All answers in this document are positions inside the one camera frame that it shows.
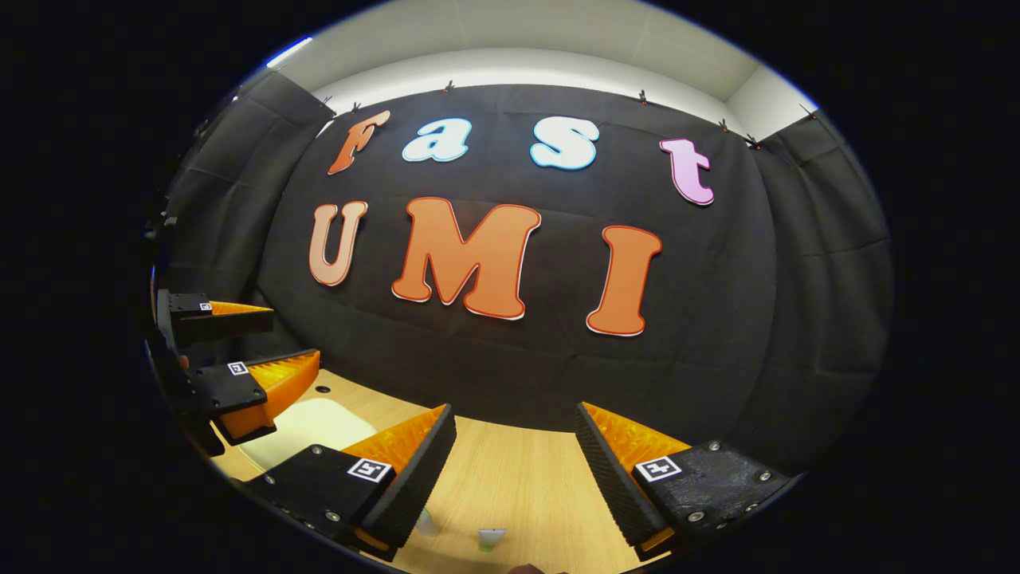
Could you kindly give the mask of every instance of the wooden table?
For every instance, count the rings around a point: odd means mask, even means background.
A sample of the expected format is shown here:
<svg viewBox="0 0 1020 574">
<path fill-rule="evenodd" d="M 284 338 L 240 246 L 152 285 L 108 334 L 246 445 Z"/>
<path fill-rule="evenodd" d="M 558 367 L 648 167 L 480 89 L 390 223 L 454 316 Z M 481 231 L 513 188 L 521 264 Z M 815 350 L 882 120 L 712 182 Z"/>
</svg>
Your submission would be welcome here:
<svg viewBox="0 0 1020 574">
<path fill-rule="evenodd" d="M 332 390 L 322 395 L 315 386 Z M 413 405 L 328 371 L 299 400 L 329 399 L 382 430 L 436 405 Z M 451 400 L 456 412 L 457 402 Z M 572 433 L 538 431 L 455 417 L 457 440 L 425 508 L 437 536 L 415 529 L 392 563 L 421 574 L 506 574 L 533 564 L 546 574 L 617 574 L 643 564 L 609 514 Z M 213 459 L 227 476 L 258 469 L 237 449 Z M 490 553 L 479 528 L 506 528 Z"/>
</svg>

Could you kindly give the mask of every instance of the white wall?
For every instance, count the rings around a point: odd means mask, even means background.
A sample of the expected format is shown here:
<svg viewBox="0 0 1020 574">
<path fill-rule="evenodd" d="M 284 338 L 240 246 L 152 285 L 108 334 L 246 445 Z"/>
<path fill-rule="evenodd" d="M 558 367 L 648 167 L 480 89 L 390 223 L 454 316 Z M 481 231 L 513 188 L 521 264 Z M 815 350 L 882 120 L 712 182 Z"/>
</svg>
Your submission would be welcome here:
<svg viewBox="0 0 1020 574">
<path fill-rule="evenodd" d="M 741 135 L 751 134 L 756 140 L 766 137 L 806 116 L 801 105 L 814 111 L 817 106 L 770 67 L 759 64 L 733 95 L 726 100 L 744 128 L 733 124 Z"/>
<path fill-rule="evenodd" d="M 486 48 L 420 56 L 350 75 L 313 94 L 320 100 L 333 96 L 327 105 L 343 113 L 350 111 L 354 102 L 368 105 L 430 92 L 442 89 L 451 80 L 454 86 L 461 87 L 542 84 L 633 98 L 645 90 L 649 101 L 713 123 L 726 118 L 731 129 L 744 133 L 743 122 L 725 103 L 665 75 L 595 56 L 530 48 Z"/>
</svg>

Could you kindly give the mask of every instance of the white ceiling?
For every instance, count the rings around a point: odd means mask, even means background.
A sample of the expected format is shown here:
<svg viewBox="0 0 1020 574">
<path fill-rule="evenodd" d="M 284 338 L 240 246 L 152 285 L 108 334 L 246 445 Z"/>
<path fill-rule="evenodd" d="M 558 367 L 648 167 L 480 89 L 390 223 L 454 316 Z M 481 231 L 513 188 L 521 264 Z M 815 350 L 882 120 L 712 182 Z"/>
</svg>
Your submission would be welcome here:
<svg viewBox="0 0 1020 574">
<path fill-rule="evenodd" d="M 394 0 L 325 29 L 279 65 L 313 92 L 397 61 L 475 48 L 542 48 L 645 68 L 721 101 L 758 61 L 634 0 Z"/>
</svg>

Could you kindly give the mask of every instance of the orange letter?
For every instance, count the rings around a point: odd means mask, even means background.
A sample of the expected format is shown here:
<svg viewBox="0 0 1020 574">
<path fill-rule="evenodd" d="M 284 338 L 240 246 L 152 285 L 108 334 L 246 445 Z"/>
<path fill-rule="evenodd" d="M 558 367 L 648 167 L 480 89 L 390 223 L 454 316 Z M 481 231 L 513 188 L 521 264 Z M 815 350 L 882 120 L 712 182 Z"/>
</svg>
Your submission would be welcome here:
<svg viewBox="0 0 1020 574">
<path fill-rule="evenodd" d="M 481 219 L 467 241 L 453 213 L 453 205 L 440 197 L 419 197 L 407 204 L 413 218 L 404 272 L 393 282 L 393 295 L 401 300 L 424 303 L 432 296 L 425 283 L 425 265 L 431 262 L 432 277 L 443 305 L 450 305 L 474 269 L 474 290 L 464 298 L 471 313 L 516 320 L 524 317 L 524 304 L 517 298 L 520 265 L 527 238 L 542 215 L 520 205 L 497 205 Z"/>
<path fill-rule="evenodd" d="M 340 155 L 329 166 L 326 174 L 339 173 L 350 167 L 351 163 L 354 163 L 354 152 L 364 149 L 368 138 L 372 137 L 375 132 L 375 126 L 386 123 L 387 119 L 390 119 L 390 110 L 380 111 L 364 121 L 351 125 L 351 128 L 347 131 L 347 141 L 344 142 L 344 147 L 340 148 Z"/>
<path fill-rule="evenodd" d="M 322 284 L 338 284 L 347 278 L 354 253 L 354 236 L 358 231 L 358 219 L 368 210 L 364 201 L 351 201 L 341 212 L 344 226 L 340 229 L 340 248 L 337 260 L 332 264 L 325 260 L 325 236 L 329 232 L 329 221 L 337 216 L 337 206 L 319 205 L 315 208 L 315 227 L 312 228 L 312 245 L 308 249 L 308 267 L 312 276 Z"/>
<path fill-rule="evenodd" d="M 609 243 L 609 272 L 599 309 L 588 315 L 588 328 L 596 333 L 632 337 L 645 330 L 641 301 L 652 255 L 662 251 L 662 240 L 627 225 L 602 229 Z"/>
</svg>

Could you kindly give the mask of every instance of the orange ridged pad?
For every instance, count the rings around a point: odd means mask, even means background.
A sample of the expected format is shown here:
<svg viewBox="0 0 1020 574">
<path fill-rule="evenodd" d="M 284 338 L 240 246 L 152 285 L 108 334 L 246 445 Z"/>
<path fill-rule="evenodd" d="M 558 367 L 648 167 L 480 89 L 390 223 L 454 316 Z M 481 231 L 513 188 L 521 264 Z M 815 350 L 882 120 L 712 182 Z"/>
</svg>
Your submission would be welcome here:
<svg viewBox="0 0 1020 574">
<path fill-rule="evenodd" d="M 209 302 L 212 306 L 212 315 L 235 315 L 238 313 L 257 313 L 272 311 L 269 308 L 257 308 L 255 306 L 243 306 L 241 304 L 227 304 L 223 302 Z"/>
<path fill-rule="evenodd" d="M 602 433 L 603 438 L 609 445 L 609 449 L 612 450 L 613 455 L 616 456 L 616 460 L 620 462 L 620 465 L 627 471 L 627 474 L 633 471 L 638 463 L 644 463 L 691 449 L 690 445 L 680 442 L 671 436 L 666 436 L 657 430 L 650 429 L 630 419 L 620 417 L 605 409 L 599 409 L 586 403 L 581 403 L 581 405 L 584 406 L 588 414 L 592 416 L 592 420 L 599 427 L 599 432 Z"/>
<path fill-rule="evenodd" d="M 318 366 L 319 352 L 269 363 L 246 365 L 252 378 L 265 392 L 266 402 L 227 413 L 219 418 L 220 422 L 234 438 L 241 438 L 261 427 L 271 427 L 273 419 L 294 405 L 308 387 L 312 386 L 318 377 Z"/>
<path fill-rule="evenodd" d="M 361 442 L 356 442 L 341 452 L 393 465 L 394 472 L 400 474 L 411 461 L 411 457 L 421 447 L 421 442 L 428 435 L 428 431 L 432 429 L 432 425 L 439 420 L 444 409 L 446 409 L 445 405 L 437 407 Z"/>
</svg>

